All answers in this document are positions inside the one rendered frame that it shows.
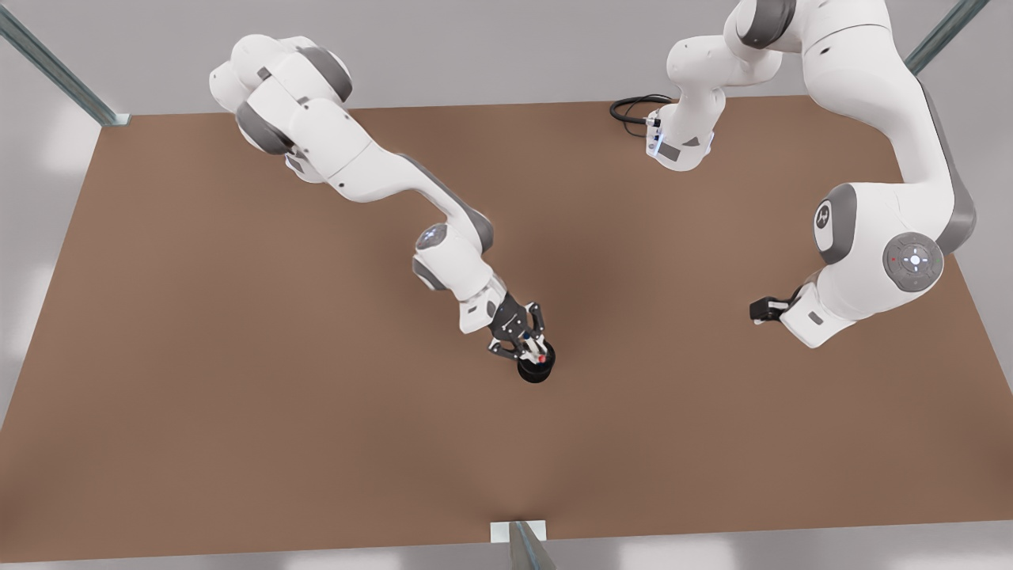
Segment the small black round pot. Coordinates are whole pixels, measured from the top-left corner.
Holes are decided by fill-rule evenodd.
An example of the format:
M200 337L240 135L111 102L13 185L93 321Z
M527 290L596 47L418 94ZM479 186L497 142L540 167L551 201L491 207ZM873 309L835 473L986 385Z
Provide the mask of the small black round pot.
M556 355L554 347L545 342L546 353L539 355L536 362L529 361L526 357L531 356L533 353L526 352L525 358L518 361L518 375L521 376L525 382L529 383L540 383L549 378L552 368L555 365Z

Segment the silver frame post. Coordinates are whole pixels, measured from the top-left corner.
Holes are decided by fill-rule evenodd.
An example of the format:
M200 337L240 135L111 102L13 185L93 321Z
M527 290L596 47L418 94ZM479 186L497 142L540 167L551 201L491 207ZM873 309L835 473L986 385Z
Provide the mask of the silver frame post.
M909 72L918 76L990 2L991 0L958 0L948 14L905 58Z
M84 112L102 127L126 126L131 120L130 113L116 113L75 73L55 57L43 42L40 42L19 19L3 4L0 4L0 36L11 44L47 79L82 108Z
M528 522L491 522L491 542L506 542L510 570L557 570L545 549L545 520Z

